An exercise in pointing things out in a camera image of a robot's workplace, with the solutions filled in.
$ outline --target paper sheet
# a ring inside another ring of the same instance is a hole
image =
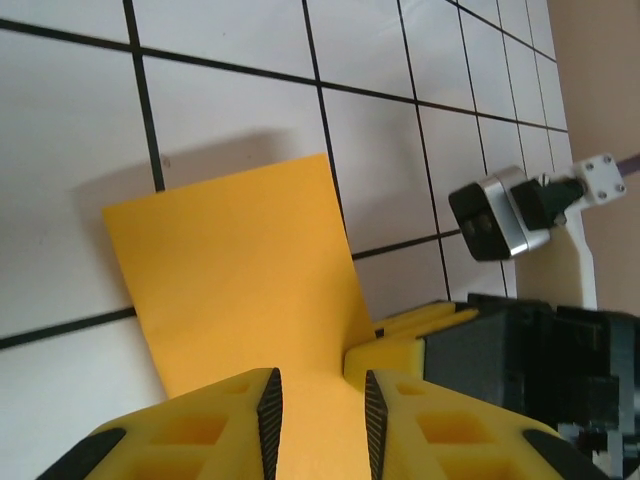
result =
[[[373,328],[325,155],[106,208],[170,397],[279,367],[279,479],[370,478],[364,398],[342,378]]]

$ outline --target orange paper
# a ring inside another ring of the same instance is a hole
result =
[[[170,397],[279,367],[279,479],[370,478],[345,351],[375,338],[325,155],[109,207],[104,218]]]

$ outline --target beige wall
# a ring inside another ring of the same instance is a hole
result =
[[[640,151],[640,2],[549,0],[575,160]],[[600,308],[640,315],[640,173],[622,200],[584,214]]]

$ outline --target white tiled wall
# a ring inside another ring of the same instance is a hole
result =
[[[3,478],[163,398],[135,319],[17,336],[131,305],[100,210],[151,194],[152,172],[170,189],[330,145],[374,320],[503,295],[503,269],[514,294],[447,196],[569,165],[545,0],[401,0],[402,21],[397,0],[133,0],[141,49],[120,0],[54,3],[0,3]]]

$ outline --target yellow paper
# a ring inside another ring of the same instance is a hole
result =
[[[327,158],[109,207],[104,218],[170,397],[282,371],[279,479],[370,478],[348,348],[374,339]]]

